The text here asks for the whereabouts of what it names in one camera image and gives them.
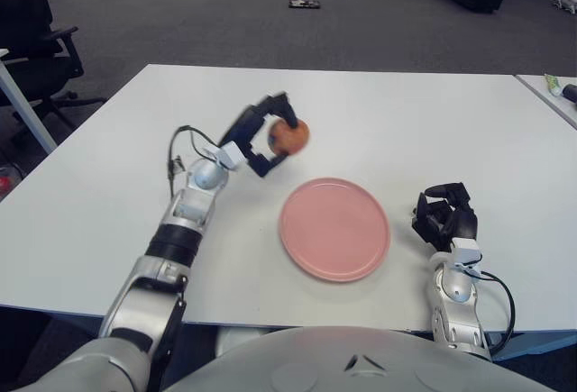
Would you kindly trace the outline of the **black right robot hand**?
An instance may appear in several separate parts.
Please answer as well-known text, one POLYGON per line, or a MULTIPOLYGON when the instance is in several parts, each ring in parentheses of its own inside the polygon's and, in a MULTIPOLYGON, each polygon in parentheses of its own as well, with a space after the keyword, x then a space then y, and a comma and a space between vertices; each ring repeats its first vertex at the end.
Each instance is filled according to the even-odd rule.
POLYGON ((412 228, 437 251, 450 252, 453 238, 477 239, 478 218, 462 182, 427 188, 413 209, 412 228))

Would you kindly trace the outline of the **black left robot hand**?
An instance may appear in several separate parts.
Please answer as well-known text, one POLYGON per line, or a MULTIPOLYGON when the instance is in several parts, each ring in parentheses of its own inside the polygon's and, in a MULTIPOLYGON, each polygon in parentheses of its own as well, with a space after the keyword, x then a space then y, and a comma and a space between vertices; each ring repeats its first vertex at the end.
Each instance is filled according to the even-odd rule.
POLYGON ((265 96, 257 105, 248 105, 224 134, 218 146, 234 142, 246 158, 249 167, 261 178, 277 167, 288 155, 287 151, 268 160, 262 154, 252 151, 252 139, 264 125, 266 115, 276 115, 288 125, 291 131, 298 128, 298 119, 289 103, 288 95, 282 92, 275 96, 265 96))

